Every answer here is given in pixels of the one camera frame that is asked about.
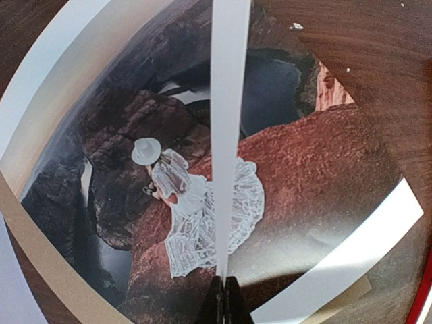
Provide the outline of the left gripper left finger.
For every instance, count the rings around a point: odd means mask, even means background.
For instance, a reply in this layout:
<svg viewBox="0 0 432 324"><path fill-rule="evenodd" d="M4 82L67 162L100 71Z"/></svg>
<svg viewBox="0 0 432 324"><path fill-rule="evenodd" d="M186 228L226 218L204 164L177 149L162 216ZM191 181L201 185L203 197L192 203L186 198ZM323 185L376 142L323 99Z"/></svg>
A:
<svg viewBox="0 0 432 324"><path fill-rule="evenodd" d="M220 276L215 276L204 297L195 324L223 323L223 282Z"/></svg>

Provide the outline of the red wooden picture frame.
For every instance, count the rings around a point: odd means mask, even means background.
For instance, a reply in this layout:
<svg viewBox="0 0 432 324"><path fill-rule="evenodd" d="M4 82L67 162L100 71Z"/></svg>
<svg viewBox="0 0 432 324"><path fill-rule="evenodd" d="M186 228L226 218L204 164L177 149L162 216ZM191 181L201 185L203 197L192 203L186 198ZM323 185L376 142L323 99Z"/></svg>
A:
<svg viewBox="0 0 432 324"><path fill-rule="evenodd" d="M431 234L427 240L427 262L414 302L405 320L406 324L426 323L431 310Z"/></svg>

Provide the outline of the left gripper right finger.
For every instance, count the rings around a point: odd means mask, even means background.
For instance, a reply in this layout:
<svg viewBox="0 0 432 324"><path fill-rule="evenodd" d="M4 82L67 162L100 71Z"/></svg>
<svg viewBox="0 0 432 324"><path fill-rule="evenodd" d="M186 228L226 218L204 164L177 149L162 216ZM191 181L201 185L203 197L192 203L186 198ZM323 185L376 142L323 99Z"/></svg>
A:
<svg viewBox="0 0 432 324"><path fill-rule="evenodd" d="M223 290L223 320L225 324L253 324L238 280L232 276L226 278Z"/></svg>

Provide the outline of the white photo mat board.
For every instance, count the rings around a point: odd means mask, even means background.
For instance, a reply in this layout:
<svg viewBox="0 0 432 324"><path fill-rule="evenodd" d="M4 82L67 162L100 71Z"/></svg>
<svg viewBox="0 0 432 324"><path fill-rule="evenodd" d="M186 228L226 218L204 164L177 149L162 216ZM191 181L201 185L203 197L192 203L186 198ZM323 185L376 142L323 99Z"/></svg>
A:
<svg viewBox="0 0 432 324"><path fill-rule="evenodd" d="M43 29L1 97L1 179L21 205L35 167L72 106L132 37L172 2L68 1ZM210 2L215 275L227 278L251 8L258 2ZM300 41L303 23L284 25ZM338 82L330 92L324 88L320 100L332 104L344 95L380 137ZM416 291L407 278L416 253L400 245L421 223L423 210L401 175L372 214L304 277L256 310L247 309L253 323L405 323L410 307L402 301Z"/></svg>

